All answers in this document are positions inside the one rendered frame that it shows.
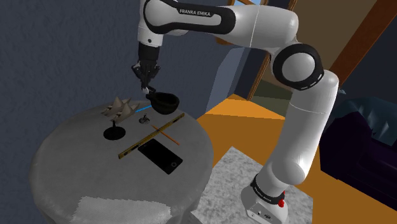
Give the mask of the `orange pencil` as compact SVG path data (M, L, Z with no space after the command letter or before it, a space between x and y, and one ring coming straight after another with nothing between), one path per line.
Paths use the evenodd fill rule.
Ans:
M159 130L156 126L151 125L154 129ZM176 143L177 145L180 145L179 142L177 142L175 139L171 138L169 135L167 135L166 133L164 133L163 131L160 131L160 133L162 135L164 135L165 137L167 137L168 139L170 139L172 142Z

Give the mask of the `dark sofa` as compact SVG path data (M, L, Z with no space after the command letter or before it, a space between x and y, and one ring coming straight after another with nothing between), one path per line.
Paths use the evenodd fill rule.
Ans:
M321 170L397 211L397 104L348 99L321 136Z

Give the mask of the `black phone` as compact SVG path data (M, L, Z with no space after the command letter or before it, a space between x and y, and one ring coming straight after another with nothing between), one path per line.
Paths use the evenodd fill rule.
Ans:
M156 139L150 139L138 147L138 150L166 174L171 174L183 162L182 158Z

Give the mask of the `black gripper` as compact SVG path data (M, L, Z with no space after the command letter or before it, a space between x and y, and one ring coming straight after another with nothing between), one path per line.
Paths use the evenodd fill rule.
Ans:
M141 90L144 94L157 91L155 80L160 71L160 66L157 64L159 53L160 47L139 43L139 62L133 65L131 69L141 82Z

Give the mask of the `black bowl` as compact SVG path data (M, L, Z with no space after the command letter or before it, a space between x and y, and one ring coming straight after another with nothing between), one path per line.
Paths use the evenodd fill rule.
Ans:
M146 98L151 102L152 108L161 115L169 115L179 106L179 98L170 93L151 92L146 94Z

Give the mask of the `grey patterned robot stand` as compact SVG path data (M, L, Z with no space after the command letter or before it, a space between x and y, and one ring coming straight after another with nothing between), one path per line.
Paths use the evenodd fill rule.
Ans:
M247 216L240 193L261 168L261 164L231 147L213 167L198 207L187 224L259 224ZM312 224L312 197L289 186L286 205L286 224Z

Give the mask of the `yellow spirit level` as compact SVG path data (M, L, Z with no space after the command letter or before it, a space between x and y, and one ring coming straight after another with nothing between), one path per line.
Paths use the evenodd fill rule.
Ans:
M148 142L150 139L153 139L157 134L161 133L163 130L167 129L170 127L172 124L176 123L180 119L182 119L185 116L184 113L180 114L179 116L175 117L172 119L170 122L166 123L165 125L161 126L159 129L156 129L154 132L150 133L140 141L136 142L132 146L128 147L126 150L122 151L121 153L118 154L118 158L122 159L124 156L128 155L130 152L132 152L134 149L140 147L144 143Z

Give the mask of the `brown wooden door frame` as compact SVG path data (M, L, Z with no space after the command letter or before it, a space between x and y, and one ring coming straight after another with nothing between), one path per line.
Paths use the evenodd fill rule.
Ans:
M397 0L266 0L299 17L297 38L312 45L343 84L397 15Z

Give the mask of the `round grey table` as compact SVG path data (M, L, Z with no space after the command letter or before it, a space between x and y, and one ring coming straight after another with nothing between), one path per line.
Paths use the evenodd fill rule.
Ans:
M41 144L29 170L34 202L47 224L185 224L212 172L207 132L188 113L160 115L153 109L124 120L123 138L110 141L104 108L81 112L61 123ZM118 154L175 117L185 116L156 140L183 159L166 174L140 151ZM149 124L139 123L147 114Z

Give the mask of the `white spiked sculpture black base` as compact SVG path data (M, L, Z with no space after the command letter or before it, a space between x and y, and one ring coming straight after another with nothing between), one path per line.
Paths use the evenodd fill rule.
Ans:
M132 116L140 106L139 103L130 106L129 102L130 98L120 100L116 97L111 105L101 111L101 114L111 118L110 121L112 122L112 126L103 132L105 139L116 141L125 136L126 130L123 127L119 127L118 124Z

